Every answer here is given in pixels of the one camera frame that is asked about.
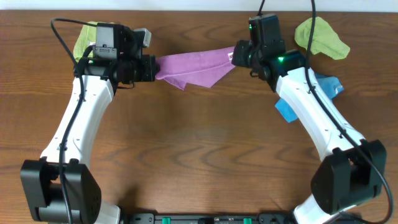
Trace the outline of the purple microfiber cloth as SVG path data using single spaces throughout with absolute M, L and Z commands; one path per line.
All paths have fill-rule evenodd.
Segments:
M 233 47 L 227 47 L 160 57 L 160 71 L 155 78 L 181 90 L 187 84 L 210 88 L 234 68 L 233 51 Z

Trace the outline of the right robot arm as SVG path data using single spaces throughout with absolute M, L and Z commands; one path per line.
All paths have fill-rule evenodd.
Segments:
M 381 193 L 385 147 L 365 140 L 342 117 L 300 51 L 285 49 L 275 14 L 252 17 L 248 27 L 251 38 L 237 42 L 233 65 L 249 68 L 292 108 L 322 162 L 310 183 L 311 196 L 294 209 L 292 221 L 360 221 L 346 211 Z

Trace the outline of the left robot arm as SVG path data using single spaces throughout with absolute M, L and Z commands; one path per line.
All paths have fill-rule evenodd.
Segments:
M 114 23 L 95 24 L 96 40 L 72 58 L 73 88 L 56 133 L 37 160 L 26 160 L 21 182 L 30 215 L 47 223 L 123 222 L 117 205 L 102 199 L 90 172 L 101 119 L 119 89 L 153 82 L 159 65 L 143 54 L 151 34 Z

